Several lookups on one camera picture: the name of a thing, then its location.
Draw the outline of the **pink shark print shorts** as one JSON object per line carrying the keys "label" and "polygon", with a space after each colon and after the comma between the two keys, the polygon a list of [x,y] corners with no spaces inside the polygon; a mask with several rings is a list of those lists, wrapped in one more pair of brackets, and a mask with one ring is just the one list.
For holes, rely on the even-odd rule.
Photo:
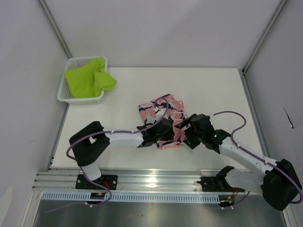
{"label": "pink shark print shorts", "polygon": [[184,130],[178,129],[176,125],[182,123],[188,115],[185,112],[183,101],[178,101],[173,95],[167,94],[162,98],[151,100],[138,105],[138,111],[145,124],[155,123],[163,115],[173,126],[174,139],[156,143],[160,150],[181,147],[186,139]]}

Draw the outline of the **lime green shorts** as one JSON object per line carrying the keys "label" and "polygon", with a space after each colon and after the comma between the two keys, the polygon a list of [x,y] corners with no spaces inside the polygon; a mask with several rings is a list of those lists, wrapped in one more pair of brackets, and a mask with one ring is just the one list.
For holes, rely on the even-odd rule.
{"label": "lime green shorts", "polygon": [[69,90],[74,98],[99,97],[102,91],[112,90],[117,80],[105,71],[105,60],[102,57],[90,60],[81,67],[64,73]]}

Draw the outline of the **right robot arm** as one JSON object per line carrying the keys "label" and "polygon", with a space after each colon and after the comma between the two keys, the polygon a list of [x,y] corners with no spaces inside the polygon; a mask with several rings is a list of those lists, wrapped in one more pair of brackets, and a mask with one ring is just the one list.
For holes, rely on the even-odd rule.
{"label": "right robot arm", "polygon": [[176,127],[184,131],[184,143],[191,149],[203,144],[207,149],[247,168],[247,171],[241,171],[226,166],[218,172],[215,181],[220,191],[236,188],[260,194],[272,208],[279,211],[289,204],[303,201],[302,185],[288,160],[277,161],[244,147],[235,140],[234,132],[216,130],[211,117],[204,114],[193,114]]}

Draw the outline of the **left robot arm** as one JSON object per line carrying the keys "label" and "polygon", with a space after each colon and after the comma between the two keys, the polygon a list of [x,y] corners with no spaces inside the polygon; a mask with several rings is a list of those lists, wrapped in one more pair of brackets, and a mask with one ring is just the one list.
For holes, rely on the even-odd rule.
{"label": "left robot arm", "polygon": [[110,130],[94,121],[74,134],[69,143],[77,165],[86,175],[86,184],[98,189],[102,183],[102,173],[97,159],[112,147],[149,147],[161,140],[174,139],[172,123],[163,118],[154,124],[148,123],[132,130]]}

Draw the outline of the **white plastic basket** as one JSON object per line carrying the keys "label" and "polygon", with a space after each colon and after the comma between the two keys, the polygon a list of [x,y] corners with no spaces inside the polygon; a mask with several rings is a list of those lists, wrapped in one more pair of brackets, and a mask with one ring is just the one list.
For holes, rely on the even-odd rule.
{"label": "white plastic basket", "polygon": [[[96,58],[103,58],[105,63],[105,72],[107,72],[107,57],[105,56],[83,56],[83,57],[73,57],[69,58],[65,64],[65,68],[63,72],[68,70],[82,67],[83,65],[89,63],[90,60]],[[59,85],[59,90],[57,94],[57,99],[61,102],[66,102],[70,105],[94,105],[101,103],[101,99],[104,95],[104,91],[101,92],[100,96],[92,97],[92,98],[75,98],[70,90],[68,82],[65,78],[65,75],[62,75],[61,82]]]}

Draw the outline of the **aluminium mounting rail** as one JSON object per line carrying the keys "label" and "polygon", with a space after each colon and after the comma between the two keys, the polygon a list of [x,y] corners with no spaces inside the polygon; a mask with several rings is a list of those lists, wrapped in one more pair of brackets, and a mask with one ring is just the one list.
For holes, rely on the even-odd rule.
{"label": "aluminium mounting rail", "polygon": [[[104,175],[117,175],[115,192],[201,193],[197,183],[202,176],[215,176],[218,171],[126,170],[106,169]],[[79,169],[51,169],[36,174],[32,190],[74,191]]]}

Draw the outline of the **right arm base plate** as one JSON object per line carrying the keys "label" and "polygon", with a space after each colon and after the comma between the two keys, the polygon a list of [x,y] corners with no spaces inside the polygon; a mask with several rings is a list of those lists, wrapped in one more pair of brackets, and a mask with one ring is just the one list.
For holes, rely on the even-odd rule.
{"label": "right arm base plate", "polygon": [[245,192],[242,188],[232,188],[225,180],[218,182],[215,176],[202,176],[196,183],[201,185],[203,192]]}

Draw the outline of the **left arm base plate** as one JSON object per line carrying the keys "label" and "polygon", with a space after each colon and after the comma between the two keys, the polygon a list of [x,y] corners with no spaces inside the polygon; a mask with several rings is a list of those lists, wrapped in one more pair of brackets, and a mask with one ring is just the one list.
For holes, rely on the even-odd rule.
{"label": "left arm base plate", "polygon": [[[102,175],[101,178],[94,181],[95,183],[102,185],[103,187],[108,188],[109,190],[116,190],[117,183],[118,183],[118,176],[117,175]],[[101,190],[99,186],[96,186],[90,183],[83,174],[77,176],[76,189],[82,190]]]}

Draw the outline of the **right aluminium frame post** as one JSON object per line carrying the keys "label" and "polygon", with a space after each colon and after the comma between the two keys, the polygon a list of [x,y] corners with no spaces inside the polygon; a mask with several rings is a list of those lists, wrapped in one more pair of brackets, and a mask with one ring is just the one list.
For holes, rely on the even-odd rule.
{"label": "right aluminium frame post", "polygon": [[273,32],[276,24],[278,23],[280,17],[282,16],[284,10],[286,9],[289,0],[280,0],[277,7],[275,8],[272,16],[270,17],[270,20],[267,22],[264,31],[262,32],[260,38],[257,41],[257,44],[255,45],[252,53],[250,54],[248,60],[246,61],[242,71],[242,74],[245,76],[247,72],[249,71],[250,67],[256,60],[257,56],[261,52],[263,46],[265,45],[267,39]]}

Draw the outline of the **aluminium frame post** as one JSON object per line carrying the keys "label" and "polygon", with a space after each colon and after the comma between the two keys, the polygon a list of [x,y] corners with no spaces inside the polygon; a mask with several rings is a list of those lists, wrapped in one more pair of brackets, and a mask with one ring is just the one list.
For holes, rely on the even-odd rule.
{"label": "aluminium frame post", "polygon": [[262,32],[260,38],[257,41],[257,44],[255,45],[252,53],[250,54],[248,60],[246,61],[242,71],[242,74],[245,76],[247,72],[249,71],[250,67],[256,60],[257,56],[261,52],[263,46],[265,45],[267,39],[273,32],[276,24],[278,23],[280,17],[282,16],[284,10],[286,9],[289,0],[280,0],[277,7],[275,8],[272,16],[270,17],[270,20],[267,22],[264,31]]}
{"label": "aluminium frame post", "polygon": [[69,58],[72,58],[72,53],[54,19],[54,16],[52,14],[52,12],[50,11],[47,3],[45,0],[37,0],[37,3],[42,11],[42,13],[44,14],[45,16],[45,19],[47,21],[47,23],[49,24],[52,32],[54,33],[55,35],[55,38],[57,39],[57,42],[59,44],[59,46],[61,47],[63,53],[66,55],[66,57],[69,59]]}

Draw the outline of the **left aluminium frame post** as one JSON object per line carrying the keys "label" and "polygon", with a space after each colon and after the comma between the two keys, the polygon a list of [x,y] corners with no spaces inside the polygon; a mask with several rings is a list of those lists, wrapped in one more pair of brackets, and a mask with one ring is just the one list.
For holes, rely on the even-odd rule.
{"label": "left aluminium frame post", "polygon": [[37,0],[37,3],[42,11],[42,13],[44,14],[45,16],[45,19],[47,21],[47,23],[49,24],[52,32],[54,33],[55,35],[55,38],[57,39],[57,42],[59,44],[59,46],[61,47],[63,53],[66,55],[66,57],[69,59],[69,58],[72,58],[72,53],[54,19],[54,16],[52,14],[52,12],[50,11],[47,3],[45,0]]}

